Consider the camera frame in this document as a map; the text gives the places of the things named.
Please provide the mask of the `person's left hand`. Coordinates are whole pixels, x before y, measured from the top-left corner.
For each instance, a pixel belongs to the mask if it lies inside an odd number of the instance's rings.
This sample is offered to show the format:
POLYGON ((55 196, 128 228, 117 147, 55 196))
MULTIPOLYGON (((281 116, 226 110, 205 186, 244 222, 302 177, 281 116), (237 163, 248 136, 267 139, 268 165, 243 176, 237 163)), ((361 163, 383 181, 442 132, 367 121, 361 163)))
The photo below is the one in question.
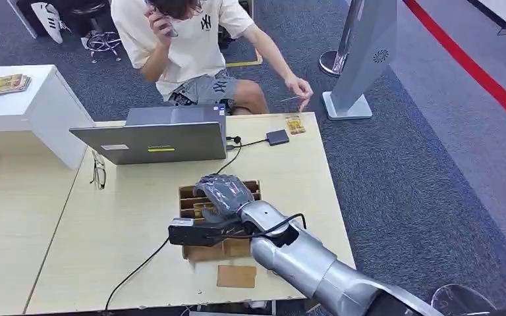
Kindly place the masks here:
POLYGON ((310 84, 302 78, 291 74, 285 79, 285 85, 288 89, 300 99, 300 105, 298 108, 299 112, 303 112, 306 106, 309 104, 310 99, 313 95, 313 90, 310 84))

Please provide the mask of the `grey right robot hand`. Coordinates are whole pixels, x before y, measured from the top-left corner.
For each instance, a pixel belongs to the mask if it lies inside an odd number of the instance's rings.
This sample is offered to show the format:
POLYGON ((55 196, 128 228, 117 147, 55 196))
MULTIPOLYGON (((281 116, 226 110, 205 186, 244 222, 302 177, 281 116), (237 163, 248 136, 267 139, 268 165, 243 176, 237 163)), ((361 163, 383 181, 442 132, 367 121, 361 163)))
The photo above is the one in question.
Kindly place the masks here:
POLYGON ((193 194, 204 193, 212 204, 203 207, 203 218, 209 223, 223 223, 238 217, 242 206, 254 201, 252 192, 235 175, 209 174, 194 186, 193 194))

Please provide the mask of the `person's right hand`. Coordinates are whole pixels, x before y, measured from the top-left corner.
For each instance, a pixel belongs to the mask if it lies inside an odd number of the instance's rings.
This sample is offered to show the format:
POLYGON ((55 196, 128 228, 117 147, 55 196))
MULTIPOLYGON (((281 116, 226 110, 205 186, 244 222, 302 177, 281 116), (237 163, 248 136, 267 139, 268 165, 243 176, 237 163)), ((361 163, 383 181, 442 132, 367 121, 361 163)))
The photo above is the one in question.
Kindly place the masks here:
POLYGON ((148 7, 146 16, 155 37, 163 46, 170 46, 174 34, 170 19, 153 6, 148 7))

